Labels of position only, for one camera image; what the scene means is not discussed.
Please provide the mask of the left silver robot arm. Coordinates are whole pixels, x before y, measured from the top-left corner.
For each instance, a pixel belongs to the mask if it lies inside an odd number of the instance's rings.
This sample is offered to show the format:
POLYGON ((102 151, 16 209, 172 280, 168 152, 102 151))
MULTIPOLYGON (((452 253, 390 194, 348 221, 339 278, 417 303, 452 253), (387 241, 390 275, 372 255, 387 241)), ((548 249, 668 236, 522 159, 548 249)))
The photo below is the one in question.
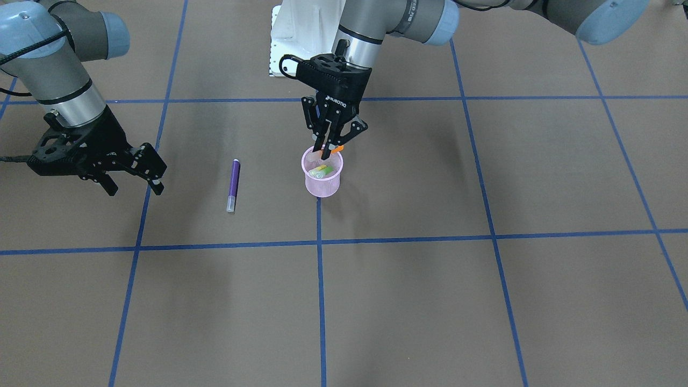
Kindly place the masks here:
POLYGON ((647 1, 347 1, 329 52, 282 61, 296 64, 292 79, 315 89, 303 96, 313 153, 322 161, 368 129, 359 117, 360 102, 385 37, 428 46, 446 44, 459 24, 460 10, 486 12, 511 8, 540 15, 595 46, 626 32, 646 10, 647 1))

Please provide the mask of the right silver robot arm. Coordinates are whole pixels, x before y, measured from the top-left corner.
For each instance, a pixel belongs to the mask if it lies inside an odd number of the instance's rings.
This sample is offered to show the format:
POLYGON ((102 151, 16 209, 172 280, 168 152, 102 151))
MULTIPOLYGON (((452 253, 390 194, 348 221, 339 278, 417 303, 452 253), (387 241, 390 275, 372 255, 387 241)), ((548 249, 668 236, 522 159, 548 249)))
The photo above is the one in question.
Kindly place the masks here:
POLYGON ((91 11, 76 1, 2 3, 2 72, 18 78, 44 108, 48 130, 31 154, 4 156, 39 176, 78 176, 114 196, 111 171, 164 191, 167 169, 153 145, 133 146, 84 63, 127 54, 131 36, 117 14, 91 11))

